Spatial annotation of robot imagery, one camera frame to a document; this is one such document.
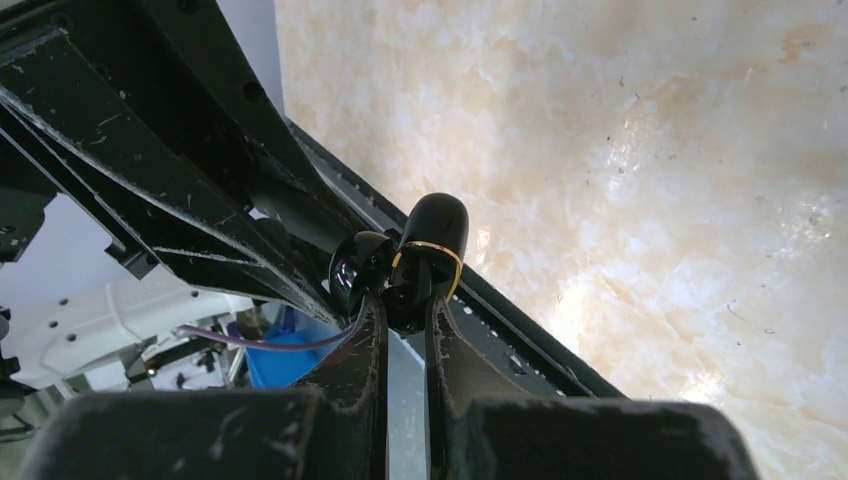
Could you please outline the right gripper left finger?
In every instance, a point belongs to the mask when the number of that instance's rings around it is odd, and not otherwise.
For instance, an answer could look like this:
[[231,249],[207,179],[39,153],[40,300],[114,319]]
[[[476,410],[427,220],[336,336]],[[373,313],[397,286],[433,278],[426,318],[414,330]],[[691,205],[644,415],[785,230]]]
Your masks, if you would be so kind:
[[352,333],[283,389],[92,393],[33,441],[23,479],[384,479],[388,328],[366,295]]

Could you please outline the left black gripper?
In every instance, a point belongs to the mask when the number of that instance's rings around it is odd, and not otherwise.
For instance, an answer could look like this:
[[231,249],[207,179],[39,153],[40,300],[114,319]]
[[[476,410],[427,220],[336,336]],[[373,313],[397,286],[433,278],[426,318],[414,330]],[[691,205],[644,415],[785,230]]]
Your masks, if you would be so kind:
[[331,325],[331,254],[364,222],[321,178],[214,1],[1,5],[1,261],[65,194],[137,278]]

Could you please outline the black earbud charging case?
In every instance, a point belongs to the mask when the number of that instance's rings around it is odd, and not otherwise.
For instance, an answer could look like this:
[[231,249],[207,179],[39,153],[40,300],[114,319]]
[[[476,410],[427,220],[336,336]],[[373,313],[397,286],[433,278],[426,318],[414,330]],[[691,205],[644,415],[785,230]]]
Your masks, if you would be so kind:
[[368,292],[385,308],[387,324],[403,335],[424,330],[428,299],[457,289],[469,235],[464,203],[447,193],[423,196],[400,239],[362,231],[344,240],[329,266],[331,296],[344,314],[358,312]]

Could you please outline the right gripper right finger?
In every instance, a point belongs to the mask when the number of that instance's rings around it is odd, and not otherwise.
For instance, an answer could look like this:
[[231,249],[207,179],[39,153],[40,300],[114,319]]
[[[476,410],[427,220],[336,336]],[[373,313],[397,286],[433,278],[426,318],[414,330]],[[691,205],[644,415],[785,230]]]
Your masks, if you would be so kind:
[[534,395],[425,307],[431,479],[756,479],[744,439],[705,404]]

